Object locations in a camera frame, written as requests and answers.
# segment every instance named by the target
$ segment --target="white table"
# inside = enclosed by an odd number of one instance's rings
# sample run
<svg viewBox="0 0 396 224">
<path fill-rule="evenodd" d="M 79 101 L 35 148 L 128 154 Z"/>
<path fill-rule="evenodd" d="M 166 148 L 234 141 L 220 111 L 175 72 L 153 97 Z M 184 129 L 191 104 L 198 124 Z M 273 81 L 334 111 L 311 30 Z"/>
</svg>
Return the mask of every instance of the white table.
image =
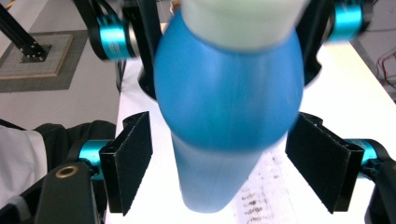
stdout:
<svg viewBox="0 0 396 224">
<path fill-rule="evenodd" d="M 306 87 L 301 111 L 324 119 L 343 138 L 373 138 L 396 156 L 396 106 L 356 51 L 348 44 L 323 47 L 322 70 Z M 285 138 L 267 149 L 233 201 L 215 214 L 190 211 L 182 202 L 170 131 L 156 102 L 137 84 L 141 67 L 129 61 L 120 95 L 121 121 L 149 111 L 153 156 L 129 213 L 107 214 L 107 224 L 121 223 L 364 223 L 374 184 L 357 181 L 349 211 L 328 213 L 285 153 Z"/>
</svg>

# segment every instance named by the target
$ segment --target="white cylinder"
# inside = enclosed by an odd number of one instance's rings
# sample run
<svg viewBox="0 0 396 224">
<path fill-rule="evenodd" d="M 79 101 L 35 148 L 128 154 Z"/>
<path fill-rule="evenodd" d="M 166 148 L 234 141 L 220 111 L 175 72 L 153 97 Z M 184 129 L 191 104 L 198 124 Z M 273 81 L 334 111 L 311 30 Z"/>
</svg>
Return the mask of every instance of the white cylinder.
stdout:
<svg viewBox="0 0 396 224">
<path fill-rule="evenodd" d="M 289 36 L 309 0 L 183 0 L 189 29 L 221 48 L 252 51 Z"/>
</svg>

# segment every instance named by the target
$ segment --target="gray mat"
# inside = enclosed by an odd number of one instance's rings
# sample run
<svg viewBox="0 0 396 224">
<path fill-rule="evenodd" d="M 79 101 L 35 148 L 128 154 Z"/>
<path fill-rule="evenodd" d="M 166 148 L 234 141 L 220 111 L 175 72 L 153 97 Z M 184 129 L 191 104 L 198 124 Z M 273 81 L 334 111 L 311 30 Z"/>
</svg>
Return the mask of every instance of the gray mat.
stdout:
<svg viewBox="0 0 396 224">
<path fill-rule="evenodd" d="M 69 89 L 70 83 L 73 79 L 73 75 L 79 62 L 79 58 L 85 47 L 85 44 L 87 43 L 87 31 L 51 32 L 37 33 L 31 35 L 71 35 L 73 36 L 73 40 L 70 44 L 69 50 L 67 51 L 66 57 L 64 58 L 62 66 L 56 73 L 56 76 L 0 79 L 0 92 L 56 91 Z M 3 64 L 5 62 L 7 56 L 14 49 L 15 46 L 11 44 L 4 53 L 4 55 L 0 58 L 0 64 Z"/>
</svg>

